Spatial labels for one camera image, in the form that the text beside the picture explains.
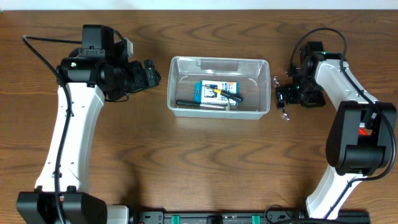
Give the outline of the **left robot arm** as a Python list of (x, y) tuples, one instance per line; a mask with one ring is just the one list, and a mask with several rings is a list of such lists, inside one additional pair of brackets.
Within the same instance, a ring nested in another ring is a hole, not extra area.
[(90, 194), (90, 155), (105, 103), (161, 80), (153, 61), (132, 60), (133, 44), (117, 30), (86, 24), (82, 39), (60, 65), (58, 110), (49, 153), (34, 190), (20, 192), (16, 208), (26, 223), (136, 223), (127, 205), (108, 205)]

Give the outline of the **black yellow screwdriver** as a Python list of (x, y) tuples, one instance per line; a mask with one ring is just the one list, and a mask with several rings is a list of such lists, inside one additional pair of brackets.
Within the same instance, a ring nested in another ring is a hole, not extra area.
[(211, 91), (213, 91), (213, 92), (215, 92), (215, 93), (217, 93), (217, 94), (219, 94), (221, 96), (224, 96), (225, 98), (227, 98), (229, 100), (234, 100), (237, 103), (242, 103), (243, 102), (243, 97), (240, 96), (239, 94), (234, 94), (234, 93), (231, 93), (231, 92), (228, 92), (228, 91), (224, 91), (224, 90), (220, 90), (220, 89), (217, 89), (217, 88), (213, 88), (213, 87), (211, 87), (209, 85), (204, 85), (203, 87), (205, 87), (206, 89), (209, 89), (209, 90), (211, 90)]

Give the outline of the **small black-handled hammer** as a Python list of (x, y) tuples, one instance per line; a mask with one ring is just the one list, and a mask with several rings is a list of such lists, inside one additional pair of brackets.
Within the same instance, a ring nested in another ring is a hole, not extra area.
[(177, 106), (182, 106), (183, 108), (193, 108), (193, 109), (204, 109), (204, 110), (223, 110), (223, 111), (231, 111), (231, 105), (218, 105), (218, 104), (210, 104), (210, 103), (200, 103), (197, 101), (188, 101), (188, 100), (177, 100)]

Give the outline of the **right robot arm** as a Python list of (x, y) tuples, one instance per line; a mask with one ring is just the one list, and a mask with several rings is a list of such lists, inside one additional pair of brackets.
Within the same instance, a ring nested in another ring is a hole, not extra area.
[(336, 109), (328, 138), (328, 166), (306, 201), (308, 218), (336, 220), (350, 193), (372, 181), (378, 169), (389, 169), (396, 154), (394, 126), (397, 110), (369, 94), (351, 73), (341, 53), (326, 52), (321, 42), (300, 49), (299, 68), (290, 66), (291, 84), (277, 85), (277, 108), (325, 105), (328, 96)]

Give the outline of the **white blue cardboard box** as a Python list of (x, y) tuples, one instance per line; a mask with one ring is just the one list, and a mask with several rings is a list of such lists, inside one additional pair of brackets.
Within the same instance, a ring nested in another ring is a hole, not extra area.
[(203, 87), (209, 85), (213, 88), (228, 91), (234, 94), (239, 94), (239, 83), (238, 82), (222, 82), (222, 81), (211, 81), (211, 80), (200, 80), (195, 84), (194, 101), (200, 103), (210, 103), (218, 105), (227, 105), (230, 103), (231, 106), (236, 106), (239, 103), (234, 100), (229, 100), (224, 96), (221, 96), (209, 89)]

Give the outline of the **clear plastic container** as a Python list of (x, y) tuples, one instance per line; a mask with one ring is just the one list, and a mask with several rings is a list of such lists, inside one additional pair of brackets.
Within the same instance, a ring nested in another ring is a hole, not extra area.
[(271, 108), (269, 63), (176, 56), (170, 64), (167, 106), (175, 116), (260, 119)]

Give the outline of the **small silver wrench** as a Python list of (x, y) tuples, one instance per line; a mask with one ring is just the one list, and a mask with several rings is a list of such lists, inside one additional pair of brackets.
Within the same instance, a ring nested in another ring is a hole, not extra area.
[(274, 86), (275, 86), (275, 97), (276, 97), (277, 109), (281, 110), (285, 120), (289, 121), (290, 116), (285, 110), (284, 88), (280, 85), (276, 76), (273, 77), (273, 81), (274, 81)]

